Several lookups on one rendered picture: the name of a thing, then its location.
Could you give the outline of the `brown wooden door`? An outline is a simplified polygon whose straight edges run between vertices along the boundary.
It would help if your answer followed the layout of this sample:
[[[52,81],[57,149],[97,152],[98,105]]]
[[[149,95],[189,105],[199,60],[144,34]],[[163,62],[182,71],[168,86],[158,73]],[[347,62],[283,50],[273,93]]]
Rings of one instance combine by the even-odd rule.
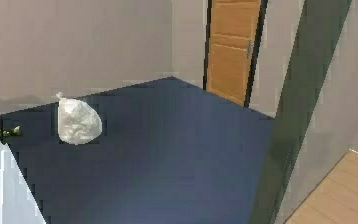
[[[255,63],[269,0],[209,0],[203,88],[249,105]],[[248,41],[253,52],[247,59]]]

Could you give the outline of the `white plastic bag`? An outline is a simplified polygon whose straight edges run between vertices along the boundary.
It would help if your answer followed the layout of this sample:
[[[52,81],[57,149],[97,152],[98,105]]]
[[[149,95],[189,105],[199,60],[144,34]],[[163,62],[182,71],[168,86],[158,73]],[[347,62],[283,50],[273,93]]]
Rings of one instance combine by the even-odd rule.
[[[57,132],[59,138],[68,144],[87,144],[99,137],[103,130],[99,114],[86,102],[66,98],[58,92]]]

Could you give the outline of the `green house plant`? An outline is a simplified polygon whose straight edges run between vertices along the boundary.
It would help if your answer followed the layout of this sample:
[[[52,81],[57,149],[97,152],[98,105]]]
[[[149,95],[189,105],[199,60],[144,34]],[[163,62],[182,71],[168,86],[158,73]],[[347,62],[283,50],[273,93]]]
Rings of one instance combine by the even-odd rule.
[[[20,126],[13,127],[9,130],[3,130],[0,128],[0,140],[3,141],[9,137],[18,137],[22,135],[22,129]]]

